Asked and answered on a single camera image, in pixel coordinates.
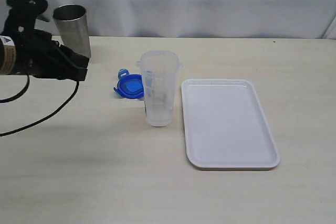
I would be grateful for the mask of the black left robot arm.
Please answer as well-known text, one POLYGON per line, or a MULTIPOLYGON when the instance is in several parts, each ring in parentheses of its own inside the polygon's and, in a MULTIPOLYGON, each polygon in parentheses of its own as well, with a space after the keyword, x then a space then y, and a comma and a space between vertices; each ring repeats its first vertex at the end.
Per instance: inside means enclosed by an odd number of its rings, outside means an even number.
POLYGON ((89 59, 35 28, 46 0, 6 0, 8 16, 1 32, 1 74, 84 81, 89 59))

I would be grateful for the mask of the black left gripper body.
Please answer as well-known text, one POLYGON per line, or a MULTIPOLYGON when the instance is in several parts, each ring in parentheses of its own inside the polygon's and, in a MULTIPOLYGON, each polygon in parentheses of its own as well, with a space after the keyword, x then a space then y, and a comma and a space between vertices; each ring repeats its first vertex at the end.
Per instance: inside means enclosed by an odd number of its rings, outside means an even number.
POLYGON ((52 35, 35 29, 46 0, 6 0, 8 16, 2 30, 2 74, 62 79, 57 43, 52 35))

